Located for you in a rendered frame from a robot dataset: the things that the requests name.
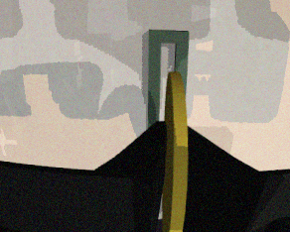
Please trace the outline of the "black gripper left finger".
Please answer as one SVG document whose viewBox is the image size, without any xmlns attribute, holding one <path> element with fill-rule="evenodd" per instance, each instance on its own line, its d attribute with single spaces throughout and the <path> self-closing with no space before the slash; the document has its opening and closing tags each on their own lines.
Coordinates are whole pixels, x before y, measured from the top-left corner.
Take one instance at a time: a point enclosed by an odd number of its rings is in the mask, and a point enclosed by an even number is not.
<svg viewBox="0 0 290 232">
<path fill-rule="evenodd" d="M 0 226 L 24 232 L 156 232 L 166 150 L 166 121 L 156 121 L 93 171 L 0 161 Z"/>
</svg>

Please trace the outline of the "gold coin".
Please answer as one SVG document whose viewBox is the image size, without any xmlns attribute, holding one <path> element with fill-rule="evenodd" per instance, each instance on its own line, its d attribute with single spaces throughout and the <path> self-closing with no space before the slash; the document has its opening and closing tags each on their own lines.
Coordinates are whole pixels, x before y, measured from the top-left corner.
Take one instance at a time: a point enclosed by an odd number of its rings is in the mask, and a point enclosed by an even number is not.
<svg viewBox="0 0 290 232">
<path fill-rule="evenodd" d="M 167 72 L 165 121 L 167 150 L 162 187 L 162 232 L 182 232 L 187 201 L 189 142 L 184 82 L 178 71 Z"/>
</svg>

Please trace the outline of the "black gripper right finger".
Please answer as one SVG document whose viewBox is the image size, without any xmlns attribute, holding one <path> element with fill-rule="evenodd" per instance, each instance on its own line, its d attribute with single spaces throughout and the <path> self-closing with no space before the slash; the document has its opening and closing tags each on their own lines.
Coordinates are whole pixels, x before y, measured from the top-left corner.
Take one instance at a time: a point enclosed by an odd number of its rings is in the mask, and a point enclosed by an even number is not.
<svg viewBox="0 0 290 232">
<path fill-rule="evenodd" d="M 187 126 L 189 172 L 182 232 L 264 232 L 290 216 L 290 170 L 259 171 Z"/>
</svg>

